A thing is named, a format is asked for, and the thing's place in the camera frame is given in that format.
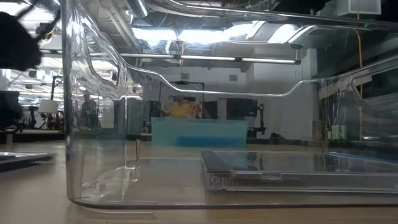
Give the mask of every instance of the table surface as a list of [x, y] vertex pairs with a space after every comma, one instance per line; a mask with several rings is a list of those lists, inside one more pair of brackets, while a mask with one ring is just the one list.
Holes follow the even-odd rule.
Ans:
[[66, 196], [63, 141], [14, 144], [13, 151], [55, 152], [54, 164], [0, 174], [0, 223], [397, 223], [398, 208], [154, 210], [98, 213]]

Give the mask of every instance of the wooden table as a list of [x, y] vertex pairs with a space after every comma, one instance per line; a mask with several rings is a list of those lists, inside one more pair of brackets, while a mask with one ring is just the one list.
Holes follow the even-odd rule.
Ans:
[[55, 164], [0, 174], [0, 223], [398, 223], [398, 208], [152, 210], [96, 213], [66, 196], [63, 141], [15, 143], [15, 151], [56, 152]]

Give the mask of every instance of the yellow shirt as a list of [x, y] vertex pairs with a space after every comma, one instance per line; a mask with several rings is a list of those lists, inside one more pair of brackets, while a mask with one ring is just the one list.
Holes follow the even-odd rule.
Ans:
[[171, 118], [191, 118], [192, 109], [188, 103], [175, 103], [169, 109], [169, 115]]

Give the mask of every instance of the plastic bin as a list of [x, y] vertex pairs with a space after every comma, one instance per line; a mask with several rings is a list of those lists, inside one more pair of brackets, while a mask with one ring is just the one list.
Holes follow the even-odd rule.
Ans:
[[[388, 80], [398, 56], [374, 50], [392, 50], [385, 43], [397, 24], [153, 4], [147, 20], [112, 1], [62, 1], [72, 202], [121, 210], [397, 204], [397, 164], [344, 156], [397, 154], [398, 88]], [[94, 20], [98, 7], [107, 16]], [[132, 24], [117, 21], [130, 15]], [[110, 30], [127, 34], [99, 29], [95, 21], [107, 17]], [[171, 103], [195, 119], [159, 118], [174, 116]], [[97, 121], [109, 119], [104, 107], [114, 109], [110, 131]], [[315, 133], [314, 121], [323, 123]]]

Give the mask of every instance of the teal plastic container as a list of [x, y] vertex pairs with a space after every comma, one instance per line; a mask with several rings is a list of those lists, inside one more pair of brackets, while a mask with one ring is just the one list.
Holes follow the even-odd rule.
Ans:
[[152, 145], [244, 147], [248, 127], [248, 121], [152, 118]]

